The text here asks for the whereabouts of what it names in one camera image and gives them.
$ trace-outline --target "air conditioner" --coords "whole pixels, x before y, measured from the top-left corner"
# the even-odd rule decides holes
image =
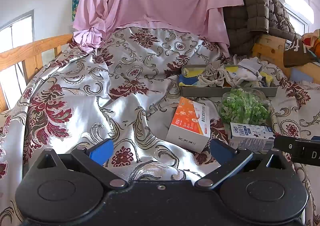
[[[286,9],[294,13],[306,24],[315,22],[315,14],[312,8],[304,0],[279,0]]]

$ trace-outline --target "quilted jacket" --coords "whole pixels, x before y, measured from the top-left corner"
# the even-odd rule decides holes
[[[279,0],[244,0],[244,6],[223,8],[230,54],[249,55],[262,34],[293,40],[296,34]]]

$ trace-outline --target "wooden bed frame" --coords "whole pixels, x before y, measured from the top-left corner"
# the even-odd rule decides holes
[[[61,53],[61,45],[71,42],[72,34],[65,34],[28,43],[0,53],[0,71],[18,62],[22,62],[24,78],[26,84],[28,84],[33,76],[43,67],[42,52],[54,49],[54,56],[57,57]],[[0,84],[0,112],[7,109],[8,106]]]

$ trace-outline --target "green vegetable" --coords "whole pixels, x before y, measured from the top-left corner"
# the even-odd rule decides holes
[[[222,98],[220,115],[225,123],[261,125],[269,117],[268,106],[243,89],[233,89]]]

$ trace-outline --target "plastic container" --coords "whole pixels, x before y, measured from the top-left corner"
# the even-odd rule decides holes
[[[232,89],[223,94],[219,113],[227,124],[267,124],[270,121],[270,101],[263,92],[253,88]]]
[[[182,66],[182,73],[185,68],[205,68],[206,64],[187,64]],[[225,67],[233,67],[236,65],[224,65]],[[222,97],[224,93],[229,92],[231,90],[230,87],[184,87],[180,86],[181,96],[186,98],[193,97]],[[262,91],[267,97],[275,97],[277,94],[278,87],[271,82],[270,87],[263,88],[254,88]]]

